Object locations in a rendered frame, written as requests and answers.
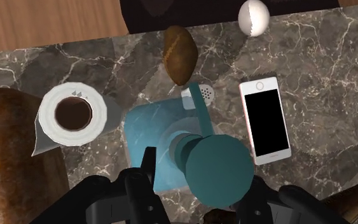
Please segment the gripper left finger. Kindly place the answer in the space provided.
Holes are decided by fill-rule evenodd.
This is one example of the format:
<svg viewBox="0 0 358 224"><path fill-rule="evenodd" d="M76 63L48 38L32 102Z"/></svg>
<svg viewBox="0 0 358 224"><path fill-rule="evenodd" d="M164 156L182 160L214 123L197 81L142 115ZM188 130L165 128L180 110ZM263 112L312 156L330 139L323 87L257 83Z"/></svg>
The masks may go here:
<svg viewBox="0 0 358 224"><path fill-rule="evenodd" d="M170 224L153 190L156 148L147 147L140 167L127 168L115 181L92 175L69 190L31 224Z"/></svg>

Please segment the brown potato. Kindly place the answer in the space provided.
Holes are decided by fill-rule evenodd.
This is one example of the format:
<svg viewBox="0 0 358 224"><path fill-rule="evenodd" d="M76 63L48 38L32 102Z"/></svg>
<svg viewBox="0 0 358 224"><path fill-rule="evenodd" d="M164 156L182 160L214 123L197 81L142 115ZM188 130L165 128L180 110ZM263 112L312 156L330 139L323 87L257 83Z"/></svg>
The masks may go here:
<svg viewBox="0 0 358 224"><path fill-rule="evenodd" d="M163 63L171 80L178 86L191 78L198 60L198 48L187 29L170 26L164 32Z"/></svg>

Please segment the white smartphone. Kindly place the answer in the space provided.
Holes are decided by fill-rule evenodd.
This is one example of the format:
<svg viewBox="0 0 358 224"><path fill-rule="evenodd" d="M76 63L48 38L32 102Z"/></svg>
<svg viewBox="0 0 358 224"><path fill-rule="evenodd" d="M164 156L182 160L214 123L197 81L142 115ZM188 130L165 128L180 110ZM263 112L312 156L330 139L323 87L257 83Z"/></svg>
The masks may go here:
<svg viewBox="0 0 358 224"><path fill-rule="evenodd" d="M239 84L251 151L256 165L292 155L276 77Z"/></svg>

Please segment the white egg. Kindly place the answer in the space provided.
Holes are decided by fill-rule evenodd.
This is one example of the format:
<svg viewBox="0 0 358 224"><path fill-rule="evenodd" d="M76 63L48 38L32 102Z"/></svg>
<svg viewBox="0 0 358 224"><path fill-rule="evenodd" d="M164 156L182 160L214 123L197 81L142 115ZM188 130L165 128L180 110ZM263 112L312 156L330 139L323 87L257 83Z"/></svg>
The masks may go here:
<svg viewBox="0 0 358 224"><path fill-rule="evenodd" d="M238 13L240 30L250 37L262 35L269 24L270 12L260 0L246 0Z"/></svg>

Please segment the white toilet paper roll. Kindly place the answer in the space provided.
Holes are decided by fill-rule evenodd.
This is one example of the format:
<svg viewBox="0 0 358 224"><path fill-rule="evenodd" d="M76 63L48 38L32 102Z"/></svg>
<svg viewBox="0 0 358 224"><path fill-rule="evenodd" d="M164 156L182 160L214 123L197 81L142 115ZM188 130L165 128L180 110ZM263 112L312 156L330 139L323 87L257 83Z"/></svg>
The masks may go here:
<svg viewBox="0 0 358 224"><path fill-rule="evenodd" d="M80 109L68 113L77 127L69 129L59 124L57 108L65 100L84 102L90 110L90 119L81 123L77 117ZM113 98L100 95L96 89L81 82L66 82L53 87L46 93L34 121L36 143L32 156L59 146L81 146L119 126L123 111Z"/></svg>

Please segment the brown wooden object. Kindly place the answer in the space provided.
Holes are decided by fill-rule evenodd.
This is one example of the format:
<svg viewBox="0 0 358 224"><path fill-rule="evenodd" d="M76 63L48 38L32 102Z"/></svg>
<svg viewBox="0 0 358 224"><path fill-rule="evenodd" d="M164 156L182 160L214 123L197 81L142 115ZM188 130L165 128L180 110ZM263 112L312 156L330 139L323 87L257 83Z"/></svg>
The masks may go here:
<svg viewBox="0 0 358 224"><path fill-rule="evenodd" d="M321 202L351 224L358 220L358 185L335 193Z"/></svg>

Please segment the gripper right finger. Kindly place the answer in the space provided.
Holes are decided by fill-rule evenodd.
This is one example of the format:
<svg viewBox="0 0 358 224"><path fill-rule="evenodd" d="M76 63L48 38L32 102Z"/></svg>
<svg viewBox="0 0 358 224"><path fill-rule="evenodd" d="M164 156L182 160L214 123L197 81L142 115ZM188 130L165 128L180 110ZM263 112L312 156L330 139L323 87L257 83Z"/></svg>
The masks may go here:
<svg viewBox="0 0 358 224"><path fill-rule="evenodd" d="M344 218L299 186L276 191L254 176L236 208L235 224L344 224Z"/></svg>

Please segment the white salt shaker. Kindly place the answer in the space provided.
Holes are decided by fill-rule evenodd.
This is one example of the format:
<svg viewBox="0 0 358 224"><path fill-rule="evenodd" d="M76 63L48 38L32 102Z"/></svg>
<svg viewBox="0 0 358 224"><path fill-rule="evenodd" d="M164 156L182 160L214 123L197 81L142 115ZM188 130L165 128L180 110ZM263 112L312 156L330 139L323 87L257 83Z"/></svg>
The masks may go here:
<svg viewBox="0 0 358 224"><path fill-rule="evenodd" d="M201 91L202 97L205 101L205 105L209 106L215 97L214 89L210 85L199 84L199 89ZM189 88L181 92L182 105L185 110L195 109L194 102L192 100L191 92Z"/></svg>

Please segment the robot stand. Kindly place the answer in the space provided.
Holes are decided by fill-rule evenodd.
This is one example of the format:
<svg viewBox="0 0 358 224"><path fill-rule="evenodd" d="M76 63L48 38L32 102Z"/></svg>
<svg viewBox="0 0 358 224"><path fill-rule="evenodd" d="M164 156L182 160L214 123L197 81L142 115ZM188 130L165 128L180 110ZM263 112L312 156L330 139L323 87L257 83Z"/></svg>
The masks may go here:
<svg viewBox="0 0 358 224"><path fill-rule="evenodd" d="M120 0L130 34L236 21L246 0ZM338 8L338 0L260 0L271 16Z"/></svg>

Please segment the large brown rounded object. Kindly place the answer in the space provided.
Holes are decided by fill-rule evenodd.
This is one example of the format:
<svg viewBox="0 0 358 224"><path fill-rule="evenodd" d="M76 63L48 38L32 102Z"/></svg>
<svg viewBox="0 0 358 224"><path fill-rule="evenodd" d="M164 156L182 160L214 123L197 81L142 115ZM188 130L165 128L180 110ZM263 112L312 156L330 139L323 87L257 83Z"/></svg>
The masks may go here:
<svg viewBox="0 0 358 224"><path fill-rule="evenodd" d="M61 149L32 154L40 103L0 88L0 224L29 224L69 191Z"/></svg>

